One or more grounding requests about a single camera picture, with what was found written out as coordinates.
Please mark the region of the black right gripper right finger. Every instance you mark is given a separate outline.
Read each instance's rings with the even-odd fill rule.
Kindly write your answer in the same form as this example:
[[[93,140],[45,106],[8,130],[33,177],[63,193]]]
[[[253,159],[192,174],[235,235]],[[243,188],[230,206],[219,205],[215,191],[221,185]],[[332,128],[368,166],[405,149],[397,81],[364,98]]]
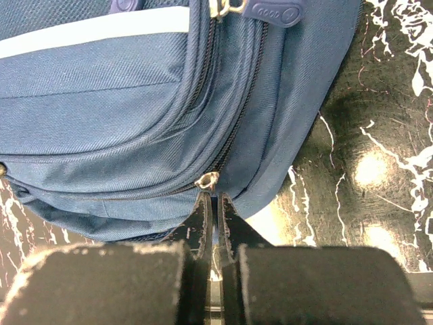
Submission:
[[[218,198],[226,324],[424,324],[395,259],[368,246],[273,246]]]

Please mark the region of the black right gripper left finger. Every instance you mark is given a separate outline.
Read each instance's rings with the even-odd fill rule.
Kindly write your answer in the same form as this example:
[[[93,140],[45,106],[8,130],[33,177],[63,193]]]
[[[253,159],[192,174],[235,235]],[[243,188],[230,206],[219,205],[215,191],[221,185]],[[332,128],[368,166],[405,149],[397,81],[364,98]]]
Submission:
[[[2,324],[203,324],[212,200],[159,243],[69,244],[25,260],[1,305]]]

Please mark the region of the navy blue student backpack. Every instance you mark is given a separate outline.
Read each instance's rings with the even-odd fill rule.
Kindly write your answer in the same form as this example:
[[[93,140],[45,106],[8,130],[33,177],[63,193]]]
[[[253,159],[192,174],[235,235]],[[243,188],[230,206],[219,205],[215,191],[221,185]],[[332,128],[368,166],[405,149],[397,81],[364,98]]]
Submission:
[[[280,189],[360,1],[2,1],[1,176],[44,220],[151,240]]]

